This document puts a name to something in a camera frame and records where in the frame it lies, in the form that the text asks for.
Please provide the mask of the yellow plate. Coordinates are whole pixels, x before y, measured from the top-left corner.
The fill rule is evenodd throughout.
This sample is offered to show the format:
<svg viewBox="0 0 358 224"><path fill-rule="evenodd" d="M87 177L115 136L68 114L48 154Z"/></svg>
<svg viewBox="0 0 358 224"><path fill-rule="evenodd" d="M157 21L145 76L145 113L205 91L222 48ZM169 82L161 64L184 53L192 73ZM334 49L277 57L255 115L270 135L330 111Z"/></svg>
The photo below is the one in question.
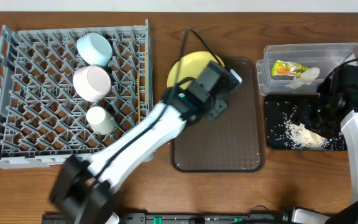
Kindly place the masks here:
<svg viewBox="0 0 358 224"><path fill-rule="evenodd" d="M218 62L209 52L197 51L185 55L181 58L181 68L178 75L178 82L186 77L198 78L209 61ZM167 88L174 85L175 75L177 74L179 62L171 68L167 78ZM187 89L190 82L180 85L181 89Z"/></svg>

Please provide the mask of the white tissue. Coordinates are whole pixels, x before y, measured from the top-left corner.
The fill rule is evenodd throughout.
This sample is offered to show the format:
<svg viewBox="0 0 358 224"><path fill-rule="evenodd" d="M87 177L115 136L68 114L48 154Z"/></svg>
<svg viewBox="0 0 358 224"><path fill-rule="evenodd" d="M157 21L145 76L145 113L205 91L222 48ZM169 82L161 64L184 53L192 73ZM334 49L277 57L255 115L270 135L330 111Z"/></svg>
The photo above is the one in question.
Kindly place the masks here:
<svg viewBox="0 0 358 224"><path fill-rule="evenodd" d="M320 73L320 69L318 67L309 68L307 71L303 72L300 77L295 77L293 81L286 85L291 89L297 89L303 85L311 84Z"/></svg>

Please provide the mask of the yellow snack wrapper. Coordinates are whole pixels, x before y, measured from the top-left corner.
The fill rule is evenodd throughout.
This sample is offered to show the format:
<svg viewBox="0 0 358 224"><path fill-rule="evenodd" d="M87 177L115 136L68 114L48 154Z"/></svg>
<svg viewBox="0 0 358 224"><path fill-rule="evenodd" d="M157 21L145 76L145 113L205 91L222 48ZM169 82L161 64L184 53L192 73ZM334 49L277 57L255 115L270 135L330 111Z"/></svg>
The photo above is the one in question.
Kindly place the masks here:
<svg viewBox="0 0 358 224"><path fill-rule="evenodd" d="M309 67L305 67L299 63L277 60L272 67L271 76L284 75L300 77L302 73L309 69Z"/></svg>

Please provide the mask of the small light green cup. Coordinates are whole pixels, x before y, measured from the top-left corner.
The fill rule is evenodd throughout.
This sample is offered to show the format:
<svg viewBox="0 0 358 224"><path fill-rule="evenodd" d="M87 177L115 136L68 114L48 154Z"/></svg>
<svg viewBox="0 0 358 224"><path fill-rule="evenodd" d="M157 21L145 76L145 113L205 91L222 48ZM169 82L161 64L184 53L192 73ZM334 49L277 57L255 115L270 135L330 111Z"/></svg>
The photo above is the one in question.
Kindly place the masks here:
<svg viewBox="0 0 358 224"><path fill-rule="evenodd" d="M96 134L107 135L114 130L111 114L100 106L90 108L86 113L86 120Z"/></svg>

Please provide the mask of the white pink-rimmed bowl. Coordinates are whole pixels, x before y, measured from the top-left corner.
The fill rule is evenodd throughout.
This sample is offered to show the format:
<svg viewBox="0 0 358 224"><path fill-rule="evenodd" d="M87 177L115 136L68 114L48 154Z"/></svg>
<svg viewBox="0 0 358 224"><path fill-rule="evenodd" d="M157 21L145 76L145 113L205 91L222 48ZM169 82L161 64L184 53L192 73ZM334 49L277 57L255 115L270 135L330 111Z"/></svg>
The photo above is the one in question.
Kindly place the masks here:
<svg viewBox="0 0 358 224"><path fill-rule="evenodd" d="M111 79L103 68L89 65L74 72L73 86L80 97L95 103L102 100L109 93Z"/></svg>

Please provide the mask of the light blue bowl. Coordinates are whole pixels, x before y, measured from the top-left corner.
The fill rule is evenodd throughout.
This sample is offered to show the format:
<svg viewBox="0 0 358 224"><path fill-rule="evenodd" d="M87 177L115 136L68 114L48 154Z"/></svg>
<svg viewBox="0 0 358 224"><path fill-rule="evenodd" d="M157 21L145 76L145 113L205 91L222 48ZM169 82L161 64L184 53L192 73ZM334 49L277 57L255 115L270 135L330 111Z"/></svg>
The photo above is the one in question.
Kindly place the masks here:
<svg viewBox="0 0 358 224"><path fill-rule="evenodd" d="M92 32L80 37L76 47L81 58L89 65L105 67L112 58L110 43L98 33Z"/></svg>

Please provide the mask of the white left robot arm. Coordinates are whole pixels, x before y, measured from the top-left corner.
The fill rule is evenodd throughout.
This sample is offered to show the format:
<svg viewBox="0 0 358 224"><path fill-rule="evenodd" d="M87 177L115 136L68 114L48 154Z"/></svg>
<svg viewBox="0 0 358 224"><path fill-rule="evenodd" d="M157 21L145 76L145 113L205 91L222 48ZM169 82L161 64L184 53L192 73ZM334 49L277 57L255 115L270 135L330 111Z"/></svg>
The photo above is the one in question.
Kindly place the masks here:
<svg viewBox="0 0 358 224"><path fill-rule="evenodd" d="M233 70L209 61L196 77L166 89L149 115L121 138L86 159L71 155L62 164L49 196L68 223L119 223L114 195L156 149L203 118L216 119L242 82Z"/></svg>

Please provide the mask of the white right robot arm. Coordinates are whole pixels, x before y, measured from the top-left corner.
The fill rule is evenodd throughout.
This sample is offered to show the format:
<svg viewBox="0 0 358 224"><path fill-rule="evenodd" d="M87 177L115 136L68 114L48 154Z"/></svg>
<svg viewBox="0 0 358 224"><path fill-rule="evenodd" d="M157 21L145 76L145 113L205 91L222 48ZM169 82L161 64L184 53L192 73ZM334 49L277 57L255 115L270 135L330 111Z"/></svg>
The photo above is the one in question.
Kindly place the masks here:
<svg viewBox="0 0 358 224"><path fill-rule="evenodd" d="M292 117L294 124L321 137L344 136L351 173L351 204L327 216L304 208L293 209L290 223L358 223L358 66L344 62L317 85L318 100L300 102Z"/></svg>

